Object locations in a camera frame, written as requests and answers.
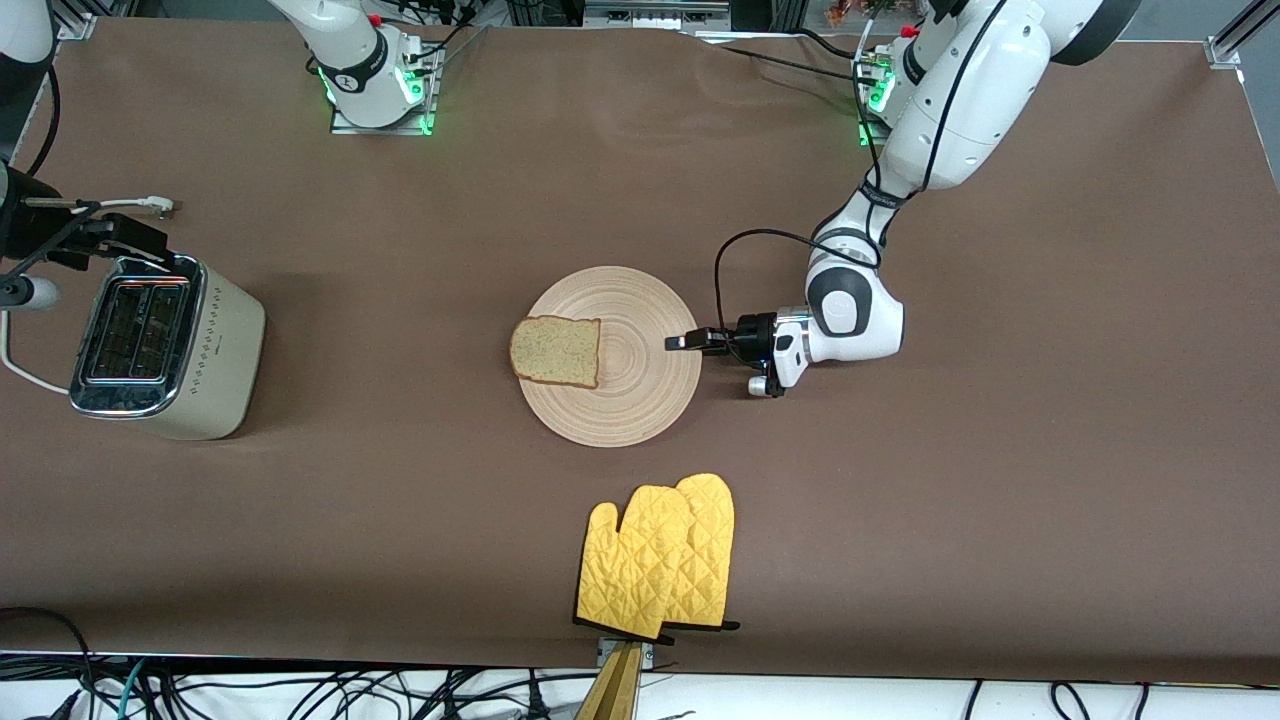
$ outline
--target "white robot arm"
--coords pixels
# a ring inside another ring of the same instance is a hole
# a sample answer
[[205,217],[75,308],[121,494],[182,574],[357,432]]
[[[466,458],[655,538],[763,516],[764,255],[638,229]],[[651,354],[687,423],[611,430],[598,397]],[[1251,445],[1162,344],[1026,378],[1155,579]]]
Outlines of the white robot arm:
[[37,85],[54,58],[54,17],[49,0],[0,3],[0,104],[27,101],[22,91]]
[[422,102],[422,41],[374,26],[358,0],[268,0],[293,23],[320,64],[334,106],[353,124],[394,124]]
[[931,0],[914,38],[877,49],[870,113],[892,128],[879,160],[814,231],[806,306],[744,315],[737,328],[668,338],[669,350],[732,354],[758,368],[748,389],[782,396],[812,363],[899,351],[902,304],[879,279],[886,232],[928,188],[955,187],[987,160],[1050,61],[1080,64],[1120,35],[1140,0]]

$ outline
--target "brown table surface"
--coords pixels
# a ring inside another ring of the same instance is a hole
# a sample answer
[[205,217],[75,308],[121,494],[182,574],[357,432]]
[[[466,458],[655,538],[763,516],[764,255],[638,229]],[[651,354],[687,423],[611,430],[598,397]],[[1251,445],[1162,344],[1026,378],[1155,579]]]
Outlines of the brown table surface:
[[[708,360],[625,450],[536,420],[512,327],[600,264],[713,322],[722,240],[808,232],[865,170],[847,86],[663,31],[490,31],[447,68],[434,137],[333,137],[306,56],[285,23],[104,20],[63,47],[41,177],[184,200],[172,246],[269,325],[224,442],[0,373],[5,605],[101,650],[590,665],[570,618],[591,506],[714,471],[742,629],[682,634],[680,670],[1280,673],[1280,202],[1199,45],[1053,67],[987,167],[911,201],[883,272],[899,355],[777,401]],[[801,301],[805,263],[736,246],[728,313]],[[15,316],[19,361],[69,375],[104,269],[49,270],[65,297]],[[18,623],[0,643],[68,646]]]

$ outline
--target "white cable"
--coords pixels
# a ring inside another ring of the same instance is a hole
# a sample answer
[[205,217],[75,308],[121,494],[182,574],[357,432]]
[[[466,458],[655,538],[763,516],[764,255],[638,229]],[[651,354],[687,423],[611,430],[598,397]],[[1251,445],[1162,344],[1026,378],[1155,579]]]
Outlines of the white cable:
[[9,368],[10,370],[13,370],[20,378],[28,379],[28,380],[36,383],[37,386],[40,386],[40,387],[42,387],[45,389],[51,389],[51,391],[61,393],[61,395],[68,395],[67,388],[58,387],[54,383],[45,382],[45,380],[37,378],[36,375],[32,375],[27,370],[23,370],[22,368],[19,368],[18,364],[14,363],[12,357],[9,357],[9,311],[8,310],[0,310],[0,361],[4,361],[4,366]]
[[869,15],[867,27],[863,28],[863,36],[858,38],[858,51],[854,53],[854,74],[856,77],[863,77],[863,51],[867,49],[867,38],[872,36],[873,24],[876,24],[876,17]]
[[[170,213],[177,206],[173,200],[160,197],[159,195],[148,195],[146,197],[122,197],[120,200],[102,200],[99,205],[102,208],[146,208],[152,213]],[[88,208],[72,208],[72,214],[78,215],[87,209]]]

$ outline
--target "quilted fabric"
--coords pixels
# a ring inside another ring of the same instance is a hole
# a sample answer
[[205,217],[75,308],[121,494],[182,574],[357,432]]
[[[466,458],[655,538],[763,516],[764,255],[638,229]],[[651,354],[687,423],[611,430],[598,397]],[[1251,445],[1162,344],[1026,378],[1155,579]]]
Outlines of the quilted fabric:
[[582,544],[577,618],[657,639],[692,524],[689,501],[673,488],[636,488],[621,528],[617,506],[596,505]]
[[680,480],[676,491],[692,511],[689,541],[667,621],[719,628],[728,598],[728,562],[733,550],[733,496],[719,475],[709,473]]

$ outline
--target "round wooden board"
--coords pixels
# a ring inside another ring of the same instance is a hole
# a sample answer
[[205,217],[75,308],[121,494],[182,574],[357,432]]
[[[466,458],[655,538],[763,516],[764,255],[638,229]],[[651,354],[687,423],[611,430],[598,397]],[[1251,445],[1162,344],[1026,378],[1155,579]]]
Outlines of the round wooden board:
[[600,387],[520,380],[548,428],[580,445],[625,447],[667,429],[698,388],[700,352],[668,352],[663,341],[694,329],[694,316],[658,278],[604,265],[553,284],[530,316],[600,319]]

